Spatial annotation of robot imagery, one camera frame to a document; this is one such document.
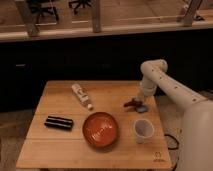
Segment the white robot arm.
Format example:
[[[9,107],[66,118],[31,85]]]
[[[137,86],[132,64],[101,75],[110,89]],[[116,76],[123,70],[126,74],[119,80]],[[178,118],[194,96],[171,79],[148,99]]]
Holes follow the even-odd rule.
[[[167,69],[163,59],[143,62],[137,99],[144,103],[159,87],[184,111],[176,171],[213,171],[213,100],[168,76]]]

